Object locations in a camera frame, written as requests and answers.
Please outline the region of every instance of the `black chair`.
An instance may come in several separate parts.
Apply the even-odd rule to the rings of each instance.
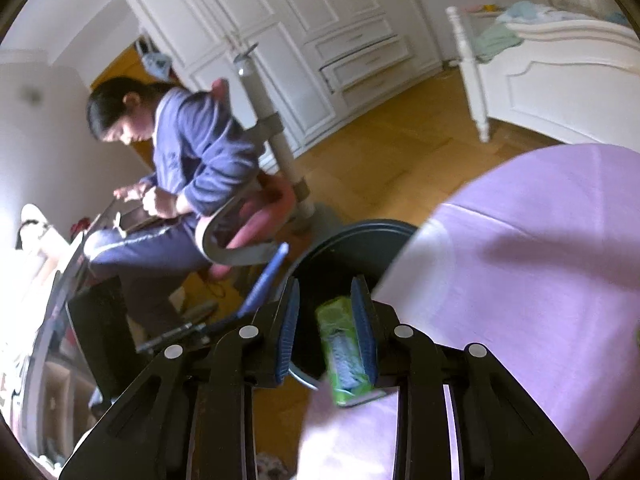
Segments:
[[[146,367],[136,353],[118,277],[86,288],[67,302],[66,309],[84,355],[108,408]]]

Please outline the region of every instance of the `woman's hand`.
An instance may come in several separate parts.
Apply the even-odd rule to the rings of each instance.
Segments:
[[[125,202],[130,202],[131,200],[142,200],[142,197],[150,188],[150,184],[146,182],[139,182],[132,186],[120,187],[113,192],[113,195],[118,200],[124,199]]]
[[[151,216],[176,218],[180,212],[176,207],[178,196],[159,187],[152,187],[142,198],[142,207]]]

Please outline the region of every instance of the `green package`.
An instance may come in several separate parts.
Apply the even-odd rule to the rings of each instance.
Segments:
[[[383,397],[369,382],[358,347],[350,298],[340,297],[316,309],[322,352],[337,406],[354,406]]]

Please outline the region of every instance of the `purple bedsheet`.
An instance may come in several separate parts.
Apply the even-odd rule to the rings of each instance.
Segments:
[[[487,345],[597,478],[640,419],[640,154],[555,146],[502,165],[438,208],[374,296],[437,343]],[[298,480],[390,479],[396,405],[314,393]]]

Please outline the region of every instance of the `black trash bin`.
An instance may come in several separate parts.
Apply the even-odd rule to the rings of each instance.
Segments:
[[[312,248],[289,271],[300,282],[300,314],[291,357],[291,374],[315,388],[324,374],[315,310],[337,296],[348,296],[351,280],[363,274],[372,290],[417,228],[396,220],[352,224]]]

